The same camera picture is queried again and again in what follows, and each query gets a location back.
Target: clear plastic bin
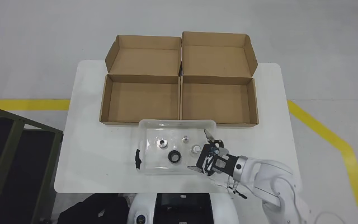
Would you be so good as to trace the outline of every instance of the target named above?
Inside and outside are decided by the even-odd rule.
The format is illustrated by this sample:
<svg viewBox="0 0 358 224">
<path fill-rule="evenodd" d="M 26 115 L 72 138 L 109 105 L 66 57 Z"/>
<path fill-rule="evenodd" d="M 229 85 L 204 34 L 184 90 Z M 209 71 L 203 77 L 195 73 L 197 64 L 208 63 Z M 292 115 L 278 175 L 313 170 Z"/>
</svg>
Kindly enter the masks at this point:
<svg viewBox="0 0 358 224">
<path fill-rule="evenodd" d="M 139 122 L 140 172 L 149 175 L 194 174 L 188 166 L 195 166 L 200 153 L 191 149 L 207 143 L 204 129 L 215 135 L 216 123 L 213 120 L 141 120 Z M 160 140 L 167 146 L 160 148 Z M 181 159 L 172 163 L 168 155 L 172 150 L 180 153 Z"/>
</svg>

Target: open cardboard box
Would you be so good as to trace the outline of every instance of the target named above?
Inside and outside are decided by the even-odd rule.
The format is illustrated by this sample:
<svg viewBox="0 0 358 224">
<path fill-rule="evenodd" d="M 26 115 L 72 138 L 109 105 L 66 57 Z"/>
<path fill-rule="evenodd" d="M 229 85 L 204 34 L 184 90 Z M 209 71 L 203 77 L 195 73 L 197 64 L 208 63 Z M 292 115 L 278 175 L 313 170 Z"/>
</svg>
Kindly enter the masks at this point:
<svg viewBox="0 0 358 224">
<path fill-rule="evenodd" d="M 181 119 L 258 124 L 257 61 L 246 34 L 183 32 Z"/>
<path fill-rule="evenodd" d="M 180 118 L 181 38 L 118 35 L 106 57 L 100 122 Z"/>
</svg>

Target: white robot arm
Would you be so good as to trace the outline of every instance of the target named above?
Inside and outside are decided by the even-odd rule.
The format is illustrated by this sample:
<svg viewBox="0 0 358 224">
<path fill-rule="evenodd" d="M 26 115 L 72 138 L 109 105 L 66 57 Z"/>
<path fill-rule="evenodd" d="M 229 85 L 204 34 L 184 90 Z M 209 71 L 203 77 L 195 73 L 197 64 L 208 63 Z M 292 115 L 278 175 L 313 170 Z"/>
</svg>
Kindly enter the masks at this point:
<svg viewBox="0 0 358 224">
<path fill-rule="evenodd" d="M 215 140 L 206 130 L 204 132 L 208 144 L 204 145 L 196 166 L 190 169 L 207 176 L 215 172 L 231 176 L 234 184 L 227 187 L 238 193 L 236 187 L 241 184 L 261 198 L 263 211 L 270 224 L 307 222 L 309 209 L 297 194 L 293 172 L 289 167 L 273 160 L 232 156 L 221 140 Z M 260 165 L 260 168 L 252 178 L 256 165 Z"/>
</svg>

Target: yellow floor line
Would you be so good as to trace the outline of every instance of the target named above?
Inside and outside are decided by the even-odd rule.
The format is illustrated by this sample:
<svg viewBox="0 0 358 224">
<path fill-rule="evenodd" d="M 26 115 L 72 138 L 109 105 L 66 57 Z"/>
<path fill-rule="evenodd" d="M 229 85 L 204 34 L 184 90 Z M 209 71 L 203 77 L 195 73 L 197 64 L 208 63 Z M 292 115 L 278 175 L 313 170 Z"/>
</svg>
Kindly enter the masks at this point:
<svg viewBox="0 0 358 224">
<path fill-rule="evenodd" d="M 2 110 L 68 110 L 69 99 L 0 99 Z"/>
<path fill-rule="evenodd" d="M 326 128 L 321 122 L 301 109 L 297 104 L 288 100 L 290 113 L 298 118 L 305 125 L 314 130 L 323 139 L 336 147 L 342 154 L 344 164 L 347 169 L 356 205 L 358 206 L 358 163 L 353 148 L 338 135 Z"/>
</svg>

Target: black fabric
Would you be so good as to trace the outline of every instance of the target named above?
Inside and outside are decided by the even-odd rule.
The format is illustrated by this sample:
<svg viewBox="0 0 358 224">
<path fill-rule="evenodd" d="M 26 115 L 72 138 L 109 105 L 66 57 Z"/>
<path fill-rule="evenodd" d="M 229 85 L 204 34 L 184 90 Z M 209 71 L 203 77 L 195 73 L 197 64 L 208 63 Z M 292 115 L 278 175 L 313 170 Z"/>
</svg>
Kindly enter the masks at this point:
<svg viewBox="0 0 358 224">
<path fill-rule="evenodd" d="M 2 151 L 4 150 L 7 137 L 10 134 L 12 123 L 13 120 L 7 118 L 0 118 L 0 156 L 2 154 Z"/>
<path fill-rule="evenodd" d="M 31 222 L 54 136 L 43 130 L 23 130 L 0 194 L 1 224 Z"/>
<path fill-rule="evenodd" d="M 62 212 L 58 218 L 58 224 L 126 224 L 128 218 L 128 204 L 125 198 L 118 194 L 92 194 L 83 202 Z M 105 210 L 103 216 L 98 214 Z"/>
</svg>

